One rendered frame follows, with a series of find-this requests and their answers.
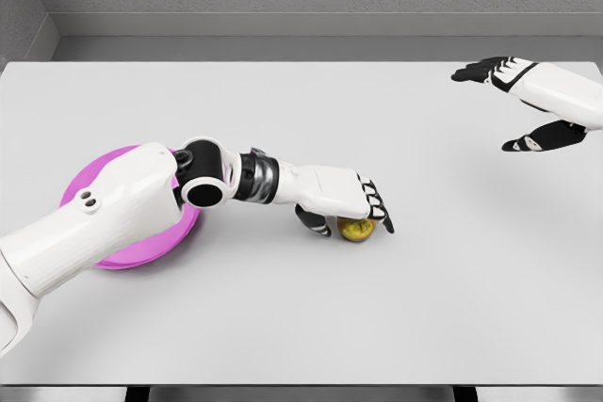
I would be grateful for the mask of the pink plate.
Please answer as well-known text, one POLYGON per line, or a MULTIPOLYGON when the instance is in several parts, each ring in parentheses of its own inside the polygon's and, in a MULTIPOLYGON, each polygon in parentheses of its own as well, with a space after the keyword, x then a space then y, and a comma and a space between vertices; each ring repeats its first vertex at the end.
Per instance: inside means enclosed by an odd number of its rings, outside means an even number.
MULTIPOLYGON (((105 153, 83 167, 71 180, 59 202, 59 207, 70 202, 76 193, 91 184, 100 171, 117 157, 136 149, 137 145, 130 145, 105 153)), ((164 256, 178 246, 190 233, 196 224, 201 210, 188 204, 183 206, 183 215, 180 221, 163 233, 138 241, 126 248, 118 250, 97 263, 95 266, 102 269, 123 270, 141 265, 164 256)))

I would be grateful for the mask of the yellow apple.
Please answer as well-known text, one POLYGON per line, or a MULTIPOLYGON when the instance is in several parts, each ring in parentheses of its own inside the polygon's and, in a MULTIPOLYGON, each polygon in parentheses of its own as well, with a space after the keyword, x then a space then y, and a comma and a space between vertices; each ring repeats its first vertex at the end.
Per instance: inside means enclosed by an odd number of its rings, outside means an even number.
POLYGON ((375 231, 377 222, 373 219, 350 219, 339 217, 336 226, 340 235, 351 242, 363 242, 375 231))

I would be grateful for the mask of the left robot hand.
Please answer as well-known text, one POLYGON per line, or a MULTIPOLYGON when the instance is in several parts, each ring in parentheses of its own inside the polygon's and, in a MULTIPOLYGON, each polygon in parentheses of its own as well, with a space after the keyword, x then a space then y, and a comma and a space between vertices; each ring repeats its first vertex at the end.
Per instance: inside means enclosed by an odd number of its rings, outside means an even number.
POLYGON ((302 166, 296 183, 301 194, 295 214, 310 231, 332 235, 330 217, 373 219, 388 233, 395 227, 374 182, 353 169, 327 166, 302 166))

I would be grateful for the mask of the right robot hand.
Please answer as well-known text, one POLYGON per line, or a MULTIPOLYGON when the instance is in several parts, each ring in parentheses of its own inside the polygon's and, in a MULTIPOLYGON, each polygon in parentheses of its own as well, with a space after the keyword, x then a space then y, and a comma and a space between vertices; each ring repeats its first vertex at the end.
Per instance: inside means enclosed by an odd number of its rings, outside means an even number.
POLYGON ((493 56, 469 63, 451 76, 454 82, 490 85, 520 102, 557 119, 519 138, 505 142, 507 153, 539 153, 579 144, 589 130, 584 126, 584 95, 588 78, 549 62, 517 56, 493 56))

